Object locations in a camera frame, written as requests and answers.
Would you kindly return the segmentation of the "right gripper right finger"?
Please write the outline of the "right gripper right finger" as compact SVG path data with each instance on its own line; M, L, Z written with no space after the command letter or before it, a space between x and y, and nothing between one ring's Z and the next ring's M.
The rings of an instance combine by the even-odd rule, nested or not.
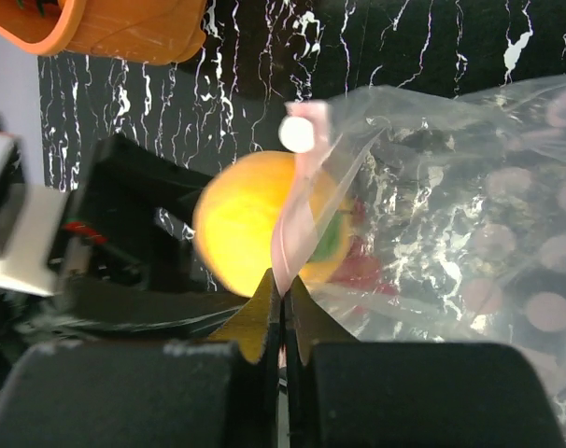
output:
M497 343L361 342L300 279L283 300L294 447L562 447L531 364Z

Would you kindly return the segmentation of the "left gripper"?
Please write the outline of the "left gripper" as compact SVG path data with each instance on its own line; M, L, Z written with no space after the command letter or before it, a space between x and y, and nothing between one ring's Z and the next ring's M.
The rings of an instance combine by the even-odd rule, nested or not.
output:
M193 281L191 244L162 229L156 215L166 210L189 223L208 180L122 134L101 140L79 186L66 192L49 255L55 294L0 291L38 297L51 328L207 334L247 301Z

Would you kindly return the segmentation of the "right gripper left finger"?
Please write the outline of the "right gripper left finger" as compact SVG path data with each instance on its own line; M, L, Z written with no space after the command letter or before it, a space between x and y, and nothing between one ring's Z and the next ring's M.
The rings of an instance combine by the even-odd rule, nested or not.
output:
M0 447L274 447L281 299L201 341L41 343L0 393Z

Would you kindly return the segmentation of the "yellow pink peach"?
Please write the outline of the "yellow pink peach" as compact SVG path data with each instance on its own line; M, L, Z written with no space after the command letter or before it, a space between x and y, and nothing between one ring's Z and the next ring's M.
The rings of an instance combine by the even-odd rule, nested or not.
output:
M272 266L271 240L277 218L290 193L295 156L281 151L250 153L223 169L203 189L194 208L194 248L233 293L251 297ZM320 212L335 190L321 172L310 195L312 212ZM341 202L312 258L300 270L304 282L328 281L351 246L349 199Z

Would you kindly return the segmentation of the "light red grape bunch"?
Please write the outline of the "light red grape bunch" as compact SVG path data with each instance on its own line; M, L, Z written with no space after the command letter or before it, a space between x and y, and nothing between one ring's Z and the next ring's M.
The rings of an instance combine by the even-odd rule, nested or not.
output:
M355 200L351 211L353 232L364 220L365 205ZM329 282L336 286L357 289L360 292L382 294L390 300L398 295L398 290L393 284L384 281L382 273L381 261L368 253L365 240L354 232L350 238L347 255Z

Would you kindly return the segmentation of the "pink zip top bag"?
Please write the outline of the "pink zip top bag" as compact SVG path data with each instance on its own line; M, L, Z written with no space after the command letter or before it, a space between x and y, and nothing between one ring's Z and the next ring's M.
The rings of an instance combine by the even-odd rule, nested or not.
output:
M359 200L354 232L398 295L303 281L322 308L364 341L504 343L566 389L566 75L453 99L363 87L288 104L278 136L295 156L271 240L280 292ZM314 213L321 172L335 190Z

